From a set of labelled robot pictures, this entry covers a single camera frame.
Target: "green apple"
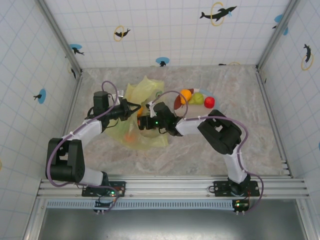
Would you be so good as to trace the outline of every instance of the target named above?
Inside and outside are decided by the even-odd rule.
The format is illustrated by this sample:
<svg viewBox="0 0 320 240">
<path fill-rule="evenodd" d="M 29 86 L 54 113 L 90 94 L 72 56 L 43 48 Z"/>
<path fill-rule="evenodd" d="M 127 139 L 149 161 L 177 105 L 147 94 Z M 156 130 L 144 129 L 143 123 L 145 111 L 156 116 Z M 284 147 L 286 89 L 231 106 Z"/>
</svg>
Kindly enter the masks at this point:
<svg viewBox="0 0 320 240">
<path fill-rule="evenodd" d="M 188 101 L 188 104 L 196 104 L 196 105 L 202 105 L 204 104 L 204 96 L 200 92 L 195 92 L 191 99 Z"/>
</svg>

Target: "white tile wall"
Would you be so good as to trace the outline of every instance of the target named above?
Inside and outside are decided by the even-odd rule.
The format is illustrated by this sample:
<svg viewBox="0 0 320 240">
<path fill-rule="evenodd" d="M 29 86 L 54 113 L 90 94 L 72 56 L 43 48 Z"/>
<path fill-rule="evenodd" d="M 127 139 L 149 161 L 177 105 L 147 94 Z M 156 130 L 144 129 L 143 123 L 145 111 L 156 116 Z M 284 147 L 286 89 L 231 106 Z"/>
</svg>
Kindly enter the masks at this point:
<svg viewBox="0 0 320 240">
<path fill-rule="evenodd" d="M 33 0 L 0 3 L 0 239 L 21 239 L 75 79 Z M 34 100 L 46 90 L 43 104 Z"/>
<path fill-rule="evenodd" d="M 75 55 L 80 65 L 102 68 L 158 66 L 159 57 L 168 57 L 170 66 L 257 64 L 289 0 L 221 1 L 236 9 L 220 26 L 200 19 L 201 12 L 210 15 L 211 0 L 46 2 L 68 43 L 82 46 L 84 56 Z M 118 26 L 130 32 L 116 42 Z"/>
<path fill-rule="evenodd" d="M 311 196 L 308 205 L 320 233 L 319 20 L 319 1 L 302 0 L 289 22 L 289 33 L 281 37 L 264 72 L 289 165 L 295 177 L 306 180 Z M 305 44 L 313 54 L 306 66 L 302 63 Z M 301 64 L 311 66 L 302 70 Z"/>
</svg>

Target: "yellow plastic bag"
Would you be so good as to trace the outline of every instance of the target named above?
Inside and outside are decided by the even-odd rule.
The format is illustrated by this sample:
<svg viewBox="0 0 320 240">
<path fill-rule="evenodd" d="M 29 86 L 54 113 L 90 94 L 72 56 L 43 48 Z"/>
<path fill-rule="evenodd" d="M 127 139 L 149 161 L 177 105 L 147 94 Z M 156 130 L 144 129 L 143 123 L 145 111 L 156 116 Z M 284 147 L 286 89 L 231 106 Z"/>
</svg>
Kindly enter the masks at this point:
<svg viewBox="0 0 320 240">
<path fill-rule="evenodd" d="M 159 93 L 164 91 L 164 82 L 148 79 L 144 76 L 138 85 L 127 85 L 124 98 L 128 102 L 142 105 L 143 114 L 146 115 L 145 104 L 156 99 Z M 109 126 L 116 124 L 111 120 Z M 116 126 L 107 128 L 104 131 L 108 136 L 121 144 L 135 150 L 147 150 L 152 147 L 165 147 L 168 145 L 166 134 L 160 134 L 155 130 L 140 130 L 137 123 L 137 112 L 133 113 L 126 121 L 118 121 Z"/>
</svg>

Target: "red apple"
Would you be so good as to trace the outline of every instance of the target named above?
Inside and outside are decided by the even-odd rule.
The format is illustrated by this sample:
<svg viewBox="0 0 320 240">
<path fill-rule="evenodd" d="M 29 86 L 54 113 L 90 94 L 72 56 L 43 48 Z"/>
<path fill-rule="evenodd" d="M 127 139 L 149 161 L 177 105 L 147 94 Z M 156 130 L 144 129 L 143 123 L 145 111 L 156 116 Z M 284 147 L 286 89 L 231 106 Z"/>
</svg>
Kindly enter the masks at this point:
<svg viewBox="0 0 320 240">
<path fill-rule="evenodd" d="M 204 100 L 204 106 L 208 109 L 212 109 L 215 106 L 215 99 L 212 96 L 208 96 Z"/>
</svg>

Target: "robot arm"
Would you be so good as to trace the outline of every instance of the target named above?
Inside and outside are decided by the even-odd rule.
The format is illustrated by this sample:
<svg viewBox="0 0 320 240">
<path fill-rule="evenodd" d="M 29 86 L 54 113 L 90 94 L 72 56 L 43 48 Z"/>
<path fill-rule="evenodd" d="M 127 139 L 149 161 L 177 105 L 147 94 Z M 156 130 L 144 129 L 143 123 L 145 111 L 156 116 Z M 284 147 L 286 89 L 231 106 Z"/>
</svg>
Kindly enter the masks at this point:
<svg viewBox="0 0 320 240">
<path fill-rule="evenodd" d="M 163 102 L 152 106 L 152 109 L 155 112 L 155 117 L 142 116 L 138 118 L 141 130 L 144 128 L 164 128 L 172 136 L 202 134 L 213 149 L 223 155 L 228 171 L 228 187 L 230 191 L 236 196 L 247 193 L 251 177 L 242 170 L 238 161 L 237 151 L 241 142 L 240 136 L 242 132 L 237 125 L 228 120 L 200 119 L 200 117 L 197 120 L 188 121 L 181 117 L 176 117 Z M 213 110 L 209 116 L 225 117 L 218 110 Z M 244 167 L 245 164 L 241 152 L 240 162 Z"/>
<path fill-rule="evenodd" d="M 128 102 L 125 98 L 116 99 L 117 104 L 108 114 L 89 122 L 90 119 L 99 116 L 109 109 L 108 95 L 110 95 L 110 93 L 106 91 L 94 93 L 93 114 L 88 113 L 88 116 L 82 123 L 86 124 L 86 126 L 65 141 L 54 155 L 50 166 L 50 175 L 53 180 L 92 186 L 109 186 L 109 179 L 106 172 L 93 170 L 85 166 L 83 149 L 95 136 L 101 134 L 108 127 L 110 120 L 120 119 L 121 121 L 125 121 L 131 114 L 140 109 L 141 106 Z M 47 166 L 50 155 L 64 138 L 66 138 L 66 135 L 62 138 L 52 138 L 49 141 Z"/>
</svg>

